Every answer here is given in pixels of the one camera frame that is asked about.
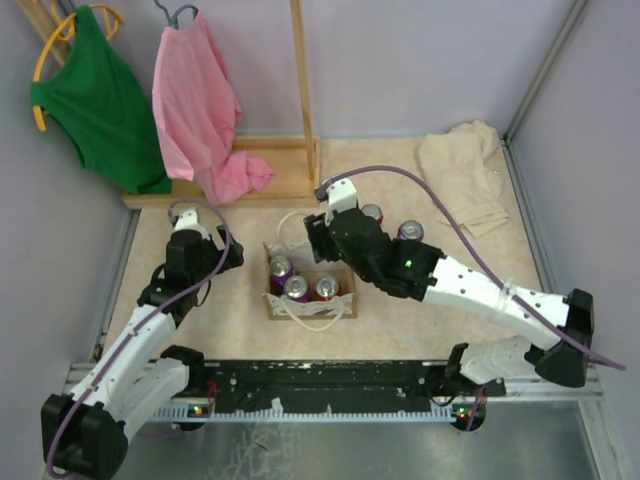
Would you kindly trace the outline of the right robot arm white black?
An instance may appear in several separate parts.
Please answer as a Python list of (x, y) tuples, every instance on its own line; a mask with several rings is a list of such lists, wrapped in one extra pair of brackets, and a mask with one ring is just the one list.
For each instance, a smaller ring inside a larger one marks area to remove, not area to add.
[(454, 307), (500, 325), (513, 337), (460, 343), (448, 360), (448, 387), (461, 396), (498, 379), (535, 374), (556, 385), (581, 388), (595, 330), (594, 299), (583, 290), (568, 295), (494, 283), (441, 249), (423, 242), (423, 228), (404, 222), (396, 236), (360, 209), (305, 218), (317, 262), (341, 261), (364, 282), (396, 298)]

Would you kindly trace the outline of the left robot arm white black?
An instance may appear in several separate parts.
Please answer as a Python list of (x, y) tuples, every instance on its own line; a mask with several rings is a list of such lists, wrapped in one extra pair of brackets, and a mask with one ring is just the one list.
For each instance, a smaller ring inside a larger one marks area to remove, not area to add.
[(131, 440), (171, 397), (201, 394), (208, 384), (202, 353), (173, 346), (151, 357), (207, 298), (213, 277), (243, 263), (243, 248), (226, 223), (218, 249), (192, 215), (178, 219), (165, 261), (153, 272), (129, 322), (93, 369), (66, 395), (41, 409), (43, 455), (53, 479), (79, 474), (110, 479)]

